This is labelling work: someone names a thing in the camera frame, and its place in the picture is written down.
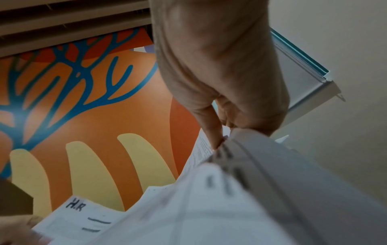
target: blue tree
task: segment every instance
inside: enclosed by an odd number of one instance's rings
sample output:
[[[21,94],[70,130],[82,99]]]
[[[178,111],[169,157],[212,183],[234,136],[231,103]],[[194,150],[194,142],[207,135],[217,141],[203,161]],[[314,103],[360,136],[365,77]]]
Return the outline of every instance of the blue tree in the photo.
[[[92,108],[96,108],[102,105],[109,105],[113,103],[117,103],[123,101],[132,95],[134,95],[137,91],[139,91],[144,85],[150,80],[150,78],[156,72],[158,66],[157,63],[154,64],[151,71],[148,75],[131,91],[128,93],[113,99],[109,99],[128,79],[130,76],[133,65],[128,66],[122,78],[113,85],[112,83],[112,75],[114,68],[117,64],[118,57],[114,57],[112,60],[107,75],[106,75],[106,93],[100,98],[92,101],[88,104],[85,104],[87,98],[92,92],[93,89],[93,77],[91,75],[92,70],[114,49],[118,48],[122,44],[126,43],[130,39],[132,39],[137,33],[139,29],[134,29],[133,33],[125,38],[122,41],[117,41],[118,34],[112,34],[112,39],[110,41],[109,46],[103,52],[103,54],[98,57],[91,65],[88,67],[82,66],[83,58],[85,57],[87,51],[96,45],[99,41],[101,41],[105,36],[101,36],[97,38],[90,44],[87,44],[87,40],[81,40],[74,42],[74,45],[78,49],[78,55],[75,61],[71,61],[66,58],[66,53],[69,49],[68,44],[62,45],[62,48],[52,47],[52,50],[55,54],[55,60],[48,64],[41,72],[39,72],[25,87],[25,89],[19,94],[16,94],[16,81],[20,77],[20,75],[29,67],[29,65],[36,59],[39,54],[39,51],[33,53],[30,59],[20,68],[18,67],[18,62],[20,60],[20,56],[15,56],[13,58],[12,64],[8,71],[8,96],[9,96],[9,104],[8,105],[0,105],[0,110],[10,112],[14,115],[15,125],[14,127],[10,127],[0,122],[0,131],[3,131],[9,138],[12,139],[12,149],[25,149],[32,150],[35,146],[37,146],[40,142],[45,140],[48,136],[58,130],[61,126],[63,126],[67,121],[72,119],[73,117],[90,110]],[[32,110],[36,107],[36,105],[55,87],[55,85],[60,80],[60,76],[55,77],[49,86],[27,107],[23,108],[23,104],[25,103],[26,97],[30,90],[34,87],[34,85],[41,79],[50,69],[52,69],[58,63],[63,63],[72,68],[72,72],[68,77],[64,88],[61,90],[58,98],[54,102],[53,106],[49,110],[47,116],[44,118],[43,122],[39,125],[38,129],[35,131],[33,136],[25,143],[23,143],[24,136],[24,128],[27,122],[28,116],[31,114]],[[76,105],[61,119],[59,119],[56,123],[49,125],[50,121],[54,117],[57,112],[59,106],[62,104],[66,96],[72,91],[73,88],[77,86],[84,79],[86,86],[82,93],[81,98],[76,103]],[[5,168],[1,172],[1,177],[8,178],[11,176],[11,167],[8,162]]]

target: wall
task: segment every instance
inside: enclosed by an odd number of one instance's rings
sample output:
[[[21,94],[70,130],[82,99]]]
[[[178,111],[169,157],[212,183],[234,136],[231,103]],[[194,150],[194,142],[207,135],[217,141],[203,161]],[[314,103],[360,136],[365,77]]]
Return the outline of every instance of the wall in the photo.
[[[271,0],[270,25],[331,70],[335,96],[273,137],[387,205],[387,1]]]

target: hand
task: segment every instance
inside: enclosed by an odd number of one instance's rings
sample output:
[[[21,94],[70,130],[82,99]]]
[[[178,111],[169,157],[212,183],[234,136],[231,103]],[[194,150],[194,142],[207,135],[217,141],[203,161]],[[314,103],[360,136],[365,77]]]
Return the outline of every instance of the hand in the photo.
[[[223,141],[222,124],[266,135],[280,127],[289,95],[268,0],[150,0],[150,8],[160,73],[214,149]]]
[[[32,215],[0,217],[0,245],[47,245],[49,239],[31,230],[41,220]]]

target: wooden slat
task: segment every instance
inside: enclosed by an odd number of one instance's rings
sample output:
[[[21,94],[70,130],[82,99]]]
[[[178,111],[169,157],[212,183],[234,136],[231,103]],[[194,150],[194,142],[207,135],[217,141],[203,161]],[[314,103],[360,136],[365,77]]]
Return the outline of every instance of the wooden slat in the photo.
[[[74,23],[69,25],[68,28],[62,27],[49,31],[42,29],[30,33],[15,34],[0,43],[0,57],[148,25],[150,23],[150,13],[136,15],[123,13]]]
[[[149,8],[147,0],[116,0],[0,20],[0,36]]]
[[[0,11],[67,1],[73,0],[1,0]]]

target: fingernail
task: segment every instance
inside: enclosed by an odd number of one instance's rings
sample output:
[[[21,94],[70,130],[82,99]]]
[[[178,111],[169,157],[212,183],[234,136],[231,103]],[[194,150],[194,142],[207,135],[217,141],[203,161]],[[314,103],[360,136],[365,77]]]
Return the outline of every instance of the fingernail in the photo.
[[[40,244],[40,245],[48,245],[51,241],[52,241],[51,238],[48,238],[48,237],[41,237],[41,238],[39,239],[39,244]]]

